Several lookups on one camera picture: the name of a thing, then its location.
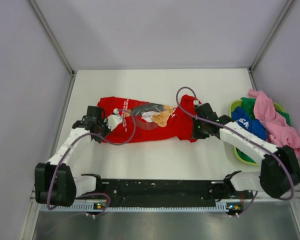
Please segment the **red t shirt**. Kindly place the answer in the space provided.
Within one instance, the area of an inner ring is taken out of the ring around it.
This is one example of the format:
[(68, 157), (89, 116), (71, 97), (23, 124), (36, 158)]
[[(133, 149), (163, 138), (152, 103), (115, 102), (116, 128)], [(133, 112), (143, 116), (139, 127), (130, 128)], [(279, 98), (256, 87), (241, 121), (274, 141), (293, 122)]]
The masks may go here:
[(105, 137), (111, 142), (123, 143), (133, 136), (130, 143), (171, 138), (194, 143), (197, 139), (192, 139), (192, 117), (183, 112), (196, 114), (194, 100), (193, 96), (184, 95), (180, 106), (171, 106), (111, 96), (101, 98), (97, 106), (105, 110), (107, 117), (118, 109), (123, 118), (123, 122)]

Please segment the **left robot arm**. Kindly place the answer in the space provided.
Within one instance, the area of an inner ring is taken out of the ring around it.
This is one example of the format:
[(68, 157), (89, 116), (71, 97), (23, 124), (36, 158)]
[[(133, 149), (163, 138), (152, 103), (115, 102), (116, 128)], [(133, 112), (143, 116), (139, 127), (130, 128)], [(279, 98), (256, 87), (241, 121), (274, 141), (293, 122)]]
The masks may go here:
[(35, 200), (39, 204), (70, 207), (76, 198), (88, 194), (99, 198), (104, 191), (101, 177), (83, 173), (86, 163), (79, 163), (80, 151), (86, 144), (106, 133), (106, 112), (98, 106), (88, 106), (86, 115), (77, 120), (69, 136), (56, 153), (34, 169)]

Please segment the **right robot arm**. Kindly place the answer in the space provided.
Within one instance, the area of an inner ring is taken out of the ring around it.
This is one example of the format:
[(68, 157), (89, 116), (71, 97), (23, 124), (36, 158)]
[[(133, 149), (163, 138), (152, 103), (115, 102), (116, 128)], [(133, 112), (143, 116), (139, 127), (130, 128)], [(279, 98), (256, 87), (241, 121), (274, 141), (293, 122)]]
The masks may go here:
[(223, 192), (235, 198), (241, 191), (259, 191), (281, 199), (300, 184), (300, 165), (295, 151), (269, 143), (241, 127), (228, 115), (218, 116), (209, 103), (193, 102), (192, 137), (196, 140), (216, 137), (250, 157), (259, 170), (237, 170), (224, 178)]

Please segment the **lime green plastic basket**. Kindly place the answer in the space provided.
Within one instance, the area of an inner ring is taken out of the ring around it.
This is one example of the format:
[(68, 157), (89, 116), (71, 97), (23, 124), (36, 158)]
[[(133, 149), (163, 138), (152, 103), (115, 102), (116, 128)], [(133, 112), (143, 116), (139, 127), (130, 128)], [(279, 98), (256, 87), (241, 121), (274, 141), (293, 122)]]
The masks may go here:
[[(237, 107), (241, 107), (242, 106), (242, 99), (237, 99), (234, 100), (230, 106), (229, 106), (229, 116), (232, 117), (232, 112), (237, 108)], [(290, 117), (288, 116), (289, 114), (287, 112), (285, 112), (284, 108), (278, 104), (277, 102), (273, 103), (274, 108), (277, 112), (279, 112), (282, 116), (285, 117), (287, 123), (289, 125), (291, 125), (291, 121), (290, 121)], [(245, 155), (244, 153), (239, 154), (239, 150), (236, 147), (232, 147), (233, 148), (233, 154), (234, 157), (240, 161), (243, 164), (246, 165), (250, 165), (250, 166), (258, 166), (258, 164), (256, 162), (254, 162), (252, 159), (250, 159), (247, 155)]]

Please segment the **green t shirt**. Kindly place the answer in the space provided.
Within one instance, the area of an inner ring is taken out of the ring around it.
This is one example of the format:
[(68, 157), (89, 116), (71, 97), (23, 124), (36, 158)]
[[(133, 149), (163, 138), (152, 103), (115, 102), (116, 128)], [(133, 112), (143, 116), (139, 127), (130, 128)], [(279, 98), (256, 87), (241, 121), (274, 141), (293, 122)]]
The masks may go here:
[(247, 97), (242, 97), (242, 105), (241, 107), (247, 112), (247, 114), (252, 118), (255, 119), (255, 115), (254, 115), (254, 105), (256, 102), (255, 98), (247, 98)]

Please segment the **blue t shirt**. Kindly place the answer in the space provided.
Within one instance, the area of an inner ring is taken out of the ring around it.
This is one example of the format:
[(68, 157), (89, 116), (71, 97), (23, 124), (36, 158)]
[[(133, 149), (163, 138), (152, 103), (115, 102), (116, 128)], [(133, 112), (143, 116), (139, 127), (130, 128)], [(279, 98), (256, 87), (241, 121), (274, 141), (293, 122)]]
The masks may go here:
[(240, 106), (231, 112), (231, 118), (236, 121), (242, 128), (254, 134), (262, 140), (267, 139), (267, 132), (258, 119), (252, 119), (248, 113)]

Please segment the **pink t shirt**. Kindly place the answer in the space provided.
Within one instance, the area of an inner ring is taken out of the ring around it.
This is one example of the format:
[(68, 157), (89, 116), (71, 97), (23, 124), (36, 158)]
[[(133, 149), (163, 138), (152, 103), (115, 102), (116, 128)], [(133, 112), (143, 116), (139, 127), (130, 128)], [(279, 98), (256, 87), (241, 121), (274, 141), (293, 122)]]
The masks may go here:
[(254, 117), (267, 130), (269, 142), (279, 147), (291, 147), (299, 158), (300, 136), (294, 127), (288, 125), (286, 118), (276, 111), (273, 100), (261, 90), (250, 89), (248, 95), (255, 99)]

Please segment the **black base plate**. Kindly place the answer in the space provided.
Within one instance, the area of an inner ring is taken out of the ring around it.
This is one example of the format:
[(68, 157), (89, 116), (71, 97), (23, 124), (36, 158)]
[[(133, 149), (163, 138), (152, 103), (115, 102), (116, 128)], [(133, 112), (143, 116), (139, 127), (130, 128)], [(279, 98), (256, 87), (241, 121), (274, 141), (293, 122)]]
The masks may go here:
[(111, 208), (214, 207), (222, 200), (253, 198), (251, 191), (236, 191), (222, 180), (103, 179), (84, 198), (100, 200), (96, 193), (107, 194)]

